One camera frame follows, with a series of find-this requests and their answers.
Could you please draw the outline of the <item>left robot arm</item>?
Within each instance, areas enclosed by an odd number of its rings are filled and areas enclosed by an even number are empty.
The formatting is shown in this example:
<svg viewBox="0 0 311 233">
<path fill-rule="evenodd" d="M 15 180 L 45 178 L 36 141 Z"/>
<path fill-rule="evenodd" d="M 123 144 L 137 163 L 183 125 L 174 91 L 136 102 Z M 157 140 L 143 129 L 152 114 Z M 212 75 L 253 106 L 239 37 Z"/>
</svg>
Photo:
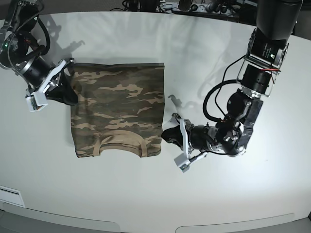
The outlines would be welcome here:
<svg viewBox="0 0 311 233">
<path fill-rule="evenodd" d="M 174 161 L 183 172 L 210 153 L 229 157 L 245 153 L 263 105 L 261 97 L 268 95 L 280 73 L 302 5 L 300 0 L 258 1 L 256 27 L 246 54 L 240 58 L 237 78 L 222 80 L 204 99 L 203 114 L 214 126 L 196 126 L 177 113 L 172 115 L 177 125 L 166 129 L 162 138 L 182 150 Z M 210 97 L 229 84 L 240 87 L 228 99 L 223 118 L 212 116 L 207 110 Z"/>
</svg>

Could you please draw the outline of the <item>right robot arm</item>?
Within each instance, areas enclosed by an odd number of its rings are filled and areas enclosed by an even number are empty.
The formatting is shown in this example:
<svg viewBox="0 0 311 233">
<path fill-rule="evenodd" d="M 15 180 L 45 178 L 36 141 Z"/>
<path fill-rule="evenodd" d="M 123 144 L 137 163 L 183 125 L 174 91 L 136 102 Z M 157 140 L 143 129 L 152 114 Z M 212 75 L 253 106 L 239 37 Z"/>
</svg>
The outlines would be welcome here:
<svg viewBox="0 0 311 233">
<path fill-rule="evenodd" d="M 65 72 L 74 59 L 61 60 L 57 65 L 43 59 L 51 47 L 50 35 L 39 17 L 43 10 L 41 0 L 13 0 L 0 29 L 0 66 L 24 79 L 31 112 L 42 110 L 49 100 L 69 106 L 78 102 Z"/>
</svg>

